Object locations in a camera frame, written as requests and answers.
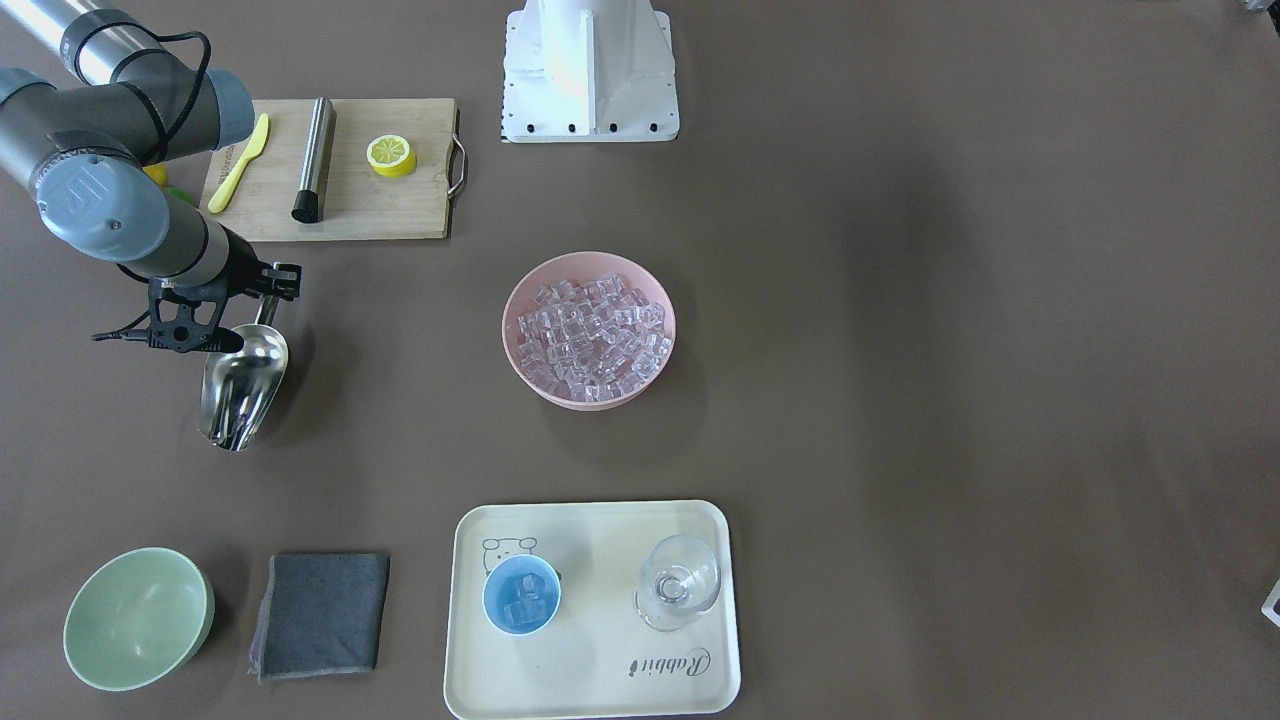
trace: yellow lemon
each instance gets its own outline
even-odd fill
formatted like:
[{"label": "yellow lemon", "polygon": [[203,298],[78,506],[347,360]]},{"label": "yellow lemon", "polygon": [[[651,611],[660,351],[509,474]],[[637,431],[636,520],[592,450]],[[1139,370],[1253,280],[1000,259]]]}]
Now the yellow lemon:
[{"label": "yellow lemon", "polygon": [[398,135],[375,138],[369,143],[366,156],[374,172],[388,178],[404,177],[417,167],[417,155],[408,141]]},{"label": "yellow lemon", "polygon": [[148,178],[154,179],[160,187],[169,184],[169,170],[164,168],[164,164],[147,165],[146,168],[142,168],[142,172],[146,173]]}]

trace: robotic arm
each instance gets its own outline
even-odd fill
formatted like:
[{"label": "robotic arm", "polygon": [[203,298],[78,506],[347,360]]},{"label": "robotic arm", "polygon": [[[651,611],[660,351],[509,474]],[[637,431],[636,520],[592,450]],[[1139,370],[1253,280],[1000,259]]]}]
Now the robotic arm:
[{"label": "robotic arm", "polygon": [[[88,87],[56,90],[0,68],[0,168],[23,183],[45,225],[77,250],[148,284],[147,313],[93,340],[146,341],[177,352],[234,352],[219,327],[237,295],[293,300],[302,268],[257,259],[242,237],[164,192],[143,165],[248,137],[253,104],[225,70],[210,70],[198,32],[157,36],[99,0],[0,0]],[[161,46],[200,40],[195,70]],[[209,322],[196,310],[210,302]],[[175,305],[163,319],[161,307]],[[150,325],[134,329],[142,320]]]}]

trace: pink bowl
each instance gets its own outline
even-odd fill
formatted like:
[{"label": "pink bowl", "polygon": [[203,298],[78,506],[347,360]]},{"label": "pink bowl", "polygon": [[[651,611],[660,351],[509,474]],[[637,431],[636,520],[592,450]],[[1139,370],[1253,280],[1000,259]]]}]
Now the pink bowl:
[{"label": "pink bowl", "polygon": [[[525,380],[525,384],[534,392],[543,396],[548,401],[559,405],[561,407],[586,411],[617,407],[623,402],[630,402],[631,398],[644,392],[646,387],[658,379],[654,377],[643,386],[632,389],[622,397],[614,397],[613,400],[605,400],[603,402],[575,402],[544,391],[543,388],[529,382],[529,378],[520,372],[520,359],[516,352],[516,347],[520,346],[518,320],[521,315],[532,313],[538,309],[538,302],[534,301],[534,292],[538,291],[538,286],[550,286],[564,278],[568,278],[575,283],[584,283],[604,277],[609,273],[617,273],[618,277],[622,278],[625,287],[639,288],[650,302],[657,302],[666,309],[667,314],[666,320],[663,320],[662,329],[666,332],[667,337],[671,338],[672,350],[675,350],[676,309],[671,306],[671,299],[667,297],[667,291],[662,290],[662,283],[650,275],[649,270],[645,270],[626,258],[609,255],[608,252],[570,252],[568,255],[552,258],[541,265],[538,265],[530,270],[527,275],[525,275],[525,279],[516,284],[516,290],[511,291],[511,297],[507,299],[507,307],[502,311],[502,348],[507,352],[507,361],[511,363],[511,368],[516,370],[520,379]],[[667,355],[662,366],[658,368],[659,374],[662,374],[662,370],[667,368],[667,361],[669,360],[671,355]]]}]

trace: cartoon bear print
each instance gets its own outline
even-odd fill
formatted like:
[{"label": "cartoon bear print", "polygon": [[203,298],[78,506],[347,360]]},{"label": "cartoon bear print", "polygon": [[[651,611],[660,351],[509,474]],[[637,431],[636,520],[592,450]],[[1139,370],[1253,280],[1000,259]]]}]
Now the cartoon bear print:
[{"label": "cartoon bear print", "polygon": [[488,538],[484,541],[484,571],[493,573],[499,562],[512,555],[532,555],[538,538]]}]

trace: table surface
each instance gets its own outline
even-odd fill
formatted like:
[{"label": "table surface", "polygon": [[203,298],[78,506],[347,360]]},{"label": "table surface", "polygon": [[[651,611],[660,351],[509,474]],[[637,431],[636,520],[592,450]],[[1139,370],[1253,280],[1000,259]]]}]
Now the table surface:
[{"label": "table surface", "polygon": [[[142,290],[3,178],[0,715],[447,717],[467,510],[678,497],[732,529],[726,717],[1280,714],[1270,20],[657,5],[682,131],[639,146],[499,142],[517,1],[125,6],[206,32],[257,97],[456,97],[470,186],[447,241],[260,247],[306,268],[303,296],[268,427],[228,454],[196,430],[204,357],[90,343]],[[0,65],[74,86],[8,17]],[[529,269],[584,249],[645,265],[680,318],[667,370],[604,414],[536,397],[498,333]],[[155,685],[93,691],[67,606],[150,544],[207,571],[212,633]],[[246,675],[287,551],[392,555],[374,673]]]}]

